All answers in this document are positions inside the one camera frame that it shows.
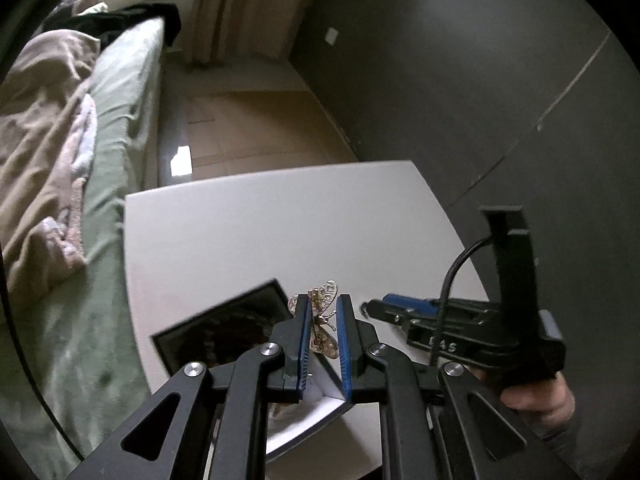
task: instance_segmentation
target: black cable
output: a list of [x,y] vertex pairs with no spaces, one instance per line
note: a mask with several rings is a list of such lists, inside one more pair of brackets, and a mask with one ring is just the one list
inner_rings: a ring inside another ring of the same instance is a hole
[[451,293],[451,285],[453,285],[453,279],[460,270],[460,267],[475,253],[478,249],[481,249],[491,244],[492,238],[489,236],[478,240],[468,249],[462,251],[458,257],[453,260],[453,263],[449,267],[447,274],[442,282],[442,291],[440,292],[440,306],[438,308],[438,315],[436,317],[436,330],[433,335],[433,345],[431,346],[431,355],[429,357],[429,366],[435,366],[438,363],[438,354],[440,353],[440,342],[442,341],[442,335],[444,333],[444,320],[447,315],[447,308],[449,306],[449,295]]
[[29,369],[27,359],[24,356],[22,345],[20,345],[20,340],[18,339],[18,332],[15,329],[14,316],[12,315],[11,309],[9,308],[9,289],[6,284],[6,274],[4,272],[4,258],[2,257],[2,247],[0,247],[0,272],[2,272],[2,275],[0,276],[0,281],[2,281],[2,283],[0,283],[0,301],[2,301],[2,310],[4,311],[4,317],[6,318],[6,325],[7,325],[7,328],[9,329],[9,334],[11,335],[11,341],[14,344],[15,353],[18,355],[20,366],[22,366],[22,371],[24,372],[24,375],[27,377],[27,381],[29,381],[29,386],[31,386],[31,389],[33,390],[34,395],[38,399],[38,402],[42,406],[42,409],[47,413],[53,425],[58,430],[58,433],[66,442],[66,444],[69,446],[69,449],[71,449],[71,451],[76,456],[76,458],[80,462],[82,462],[82,460],[84,460],[84,456],[82,456],[82,453],[80,453],[80,451],[78,451],[78,448],[74,446],[74,443],[71,442],[71,439],[65,433],[65,430],[62,429],[62,426],[60,426],[60,423],[56,419],[56,416],[51,411],[51,408],[47,404],[47,401],[44,400],[44,397],[42,396],[42,394],[40,393],[40,390],[38,389],[36,380],[33,377],[31,370]]

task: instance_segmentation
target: mattress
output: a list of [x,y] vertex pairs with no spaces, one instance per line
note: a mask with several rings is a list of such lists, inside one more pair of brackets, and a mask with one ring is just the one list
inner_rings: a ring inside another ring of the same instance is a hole
[[[98,58],[95,160],[84,195],[88,265],[23,317],[20,341],[47,402],[88,455],[148,396],[124,277],[124,199],[143,189],[153,143],[164,23],[125,31]],[[0,327],[0,418],[41,479],[63,479],[77,461],[37,403],[5,325]]]

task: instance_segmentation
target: metal screw head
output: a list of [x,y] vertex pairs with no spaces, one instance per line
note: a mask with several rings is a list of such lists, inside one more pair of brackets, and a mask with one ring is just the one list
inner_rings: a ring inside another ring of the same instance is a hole
[[369,353],[376,357],[382,357],[389,353],[389,348],[384,343],[373,343],[369,347]]
[[453,362],[445,363],[443,368],[445,373],[447,375],[450,375],[451,377],[458,377],[462,375],[465,371],[465,367],[463,367],[463,365],[461,365],[460,363],[453,363]]
[[260,353],[262,355],[276,355],[280,351],[280,345],[277,343],[263,343],[260,345]]
[[198,363],[198,362],[189,363],[184,367],[184,373],[189,377],[197,377],[201,373],[203,373],[203,371],[204,371],[204,364]]

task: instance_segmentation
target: electrical outlet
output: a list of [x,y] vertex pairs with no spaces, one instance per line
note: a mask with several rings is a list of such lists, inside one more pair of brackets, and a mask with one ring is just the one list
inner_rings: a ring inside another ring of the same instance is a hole
[[335,30],[333,27],[329,27],[326,30],[326,35],[324,37],[324,40],[330,44],[331,46],[334,46],[335,43],[335,39],[338,37],[338,31]]

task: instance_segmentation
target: hand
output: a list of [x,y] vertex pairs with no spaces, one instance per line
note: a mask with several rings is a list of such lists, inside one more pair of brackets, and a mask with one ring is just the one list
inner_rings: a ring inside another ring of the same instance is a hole
[[560,372],[555,380],[505,388],[500,400],[513,410],[530,413],[547,430],[568,422],[575,411],[574,394]]

